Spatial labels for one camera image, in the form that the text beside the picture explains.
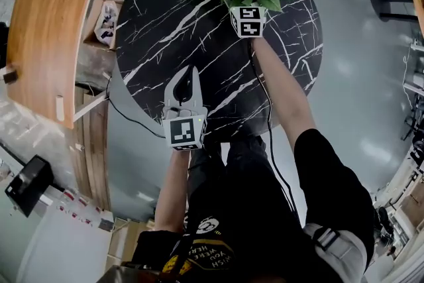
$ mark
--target black marble table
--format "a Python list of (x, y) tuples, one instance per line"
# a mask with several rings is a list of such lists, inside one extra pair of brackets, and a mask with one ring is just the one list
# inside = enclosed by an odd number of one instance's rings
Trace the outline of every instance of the black marble table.
[[(313, 0), (281, 4), (282, 13), (268, 13), (264, 37), (309, 93), (323, 49), (319, 14)], [(268, 130), (269, 105), (249, 65), (247, 41), (236, 35), (220, 0), (125, 0), (117, 46), (127, 89), (158, 123), (166, 84), (193, 64), (209, 110), (207, 135), (226, 142)]]

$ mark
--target floor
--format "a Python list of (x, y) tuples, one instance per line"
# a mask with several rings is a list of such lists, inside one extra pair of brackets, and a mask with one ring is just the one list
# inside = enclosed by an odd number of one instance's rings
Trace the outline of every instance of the floor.
[[(321, 69), (308, 97), (312, 112), (319, 130), (331, 141), (341, 160), (370, 192), (375, 192), (391, 179), (409, 147), (399, 136), (409, 110), (401, 84), (411, 25), (383, 23), (373, 12), (370, 0), (314, 1), (323, 27), (324, 49)], [(0, 0), (0, 21), (10, 21), (12, 9), (13, 0)], [(101, 73), (110, 72), (113, 66), (110, 55), (83, 47), (78, 80), (105, 87)], [(114, 104), (130, 118), (161, 133), (161, 127), (138, 107), (119, 81), (116, 67), (113, 75)], [(0, 131), (1, 141), (23, 160), (34, 154), (44, 156), (63, 186), (75, 186), (65, 131), (8, 101), (1, 86)], [(268, 134), (263, 137), (268, 141)], [(224, 145), (224, 154), (226, 151), (228, 145)], [(303, 193), (281, 127), (274, 131), (274, 153), (304, 219)], [(126, 121), (109, 106), (108, 156), (113, 212), (133, 219), (150, 217), (170, 156), (164, 141)]]

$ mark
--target person's arm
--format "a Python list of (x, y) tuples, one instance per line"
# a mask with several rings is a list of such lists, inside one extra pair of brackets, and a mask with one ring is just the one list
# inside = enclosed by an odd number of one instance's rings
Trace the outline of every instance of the person's arm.
[(253, 39), (252, 47), (262, 68), (273, 107), (294, 150), (298, 136), (308, 129), (315, 129), (306, 95), (264, 38)]
[(173, 151), (165, 183), (160, 190), (154, 229), (157, 231), (183, 231), (186, 213), (187, 169), (190, 151)]

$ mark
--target wire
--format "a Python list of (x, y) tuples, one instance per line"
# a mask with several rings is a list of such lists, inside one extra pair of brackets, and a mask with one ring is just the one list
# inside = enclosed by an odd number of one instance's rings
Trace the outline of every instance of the wire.
[(158, 138), (165, 138), (165, 136), (161, 136), (159, 134), (157, 134), (156, 132), (150, 130), (146, 125), (144, 125), (143, 123), (136, 121), (134, 119), (131, 119), (129, 117), (127, 117), (126, 115), (124, 115), (122, 112), (120, 112), (118, 110), (118, 108), (115, 106), (115, 104), (112, 102), (111, 99), (111, 95), (109, 94), (109, 92), (107, 91), (109, 89), (109, 83), (111, 82), (112, 77), (109, 78), (109, 80), (107, 81), (107, 85), (106, 85), (106, 100), (109, 100), (113, 106), (113, 108), (122, 116), (124, 117), (126, 120), (131, 121), (133, 123), (139, 124), (141, 127), (144, 127), (147, 131), (149, 131), (152, 135), (158, 137)]
[(264, 93), (266, 95), (266, 98), (268, 100), (268, 104), (270, 106), (270, 110), (268, 112), (267, 125), (268, 125), (268, 132), (270, 133), (271, 161), (272, 161), (272, 164), (274, 165), (274, 168), (276, 169), (276, 172), (277, 172), (278, 176), (281, 178), (282, 182), (284, 183), (284, 185), (286, 185), (286, 187), (288, 189), (290, 199), (288, 198), (288, 195), (287, 195), (286, 191), (284, 190), (283, 185), (280, 184), (281, 190), (283, 191), (284, 196), (287, 199), (287, 202), (288, 202), (288, 205), (289, 205), (289, 207), (291, 209), (291, 212), (294, 214), (294, 217), (296, 218), (297, 222), (300, 224), (299, 213), (297, 212), (297, 207), (296, 207), (296, 204), (295, 204), (294, 199), (293, 199), (292, 188), (286, 182), (286, 180), (284, 179), (284, 177), (281, 175), (281, 172), (278, 169), (277, 164), (276, 164), (276, 161), (275, 161), (275, 158), (274, 158), (274, 143), (273, 143), (273, 140), (272, 140), (272, 127), (271, 127), (272, 102), (271, 102), (270, 96), (268, 95), (268, 92), (266, 91), (266, 88), (265, 88), (264, 84), (260, 80), (260, 77), (258, 75), (258, 72), (256, 71), (256, 67), (255, 67), (254, 62), (253, 62), (253, 53), (251, 53), (251, 51), (252, 51), (251, 41), (249, 40), (249, 43), (248, 43), (248, 56), (249, 56), (250, 65), (252, 66), (254, 75), (256, 76), (256, 79), (258, 80), (258, 82), (259, 82), (262, 90), (264, 91)]
[(82, 85), (85, 85), (86, 84), (89, 87), (92, 96), (94, 97), (94, 91), (93, 91), (93, 89), (90, 86), (90, 84), (95, 84), (94, 82), (75, 82), (75, 84), (77, 84), (77, 85), (78, 84), (82, 84)]
[(406, 94), (406, 98), (408, 99), (409, 106), (411, 107), (411, 110), (413, 110), (411, 100), (410, 100), (410, 98), (409, 98), (409, 96), (408, 96), (408, 94), (406, 93), (406, 90), (405, 90), (405, 79), (406, 79), (406, 72), (408, 70), (408, 60), (409, 60), (410, 50), (411, 50), (411, 47), (408, 48), (408, 57), (403, 56), (403, 62), (405, 63), (405, 72), (403, 73), (402, 88), (403, 88), (403, 92), (405, 92), (405, 94)]

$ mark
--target black box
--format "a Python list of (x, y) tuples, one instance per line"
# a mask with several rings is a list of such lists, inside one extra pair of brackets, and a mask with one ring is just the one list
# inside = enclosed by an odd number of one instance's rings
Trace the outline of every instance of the black box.
[(25, 215), (29, 216), (47, 187), (53, 183), (50, 164), (34, 156), (7, 186), (5, 193)]

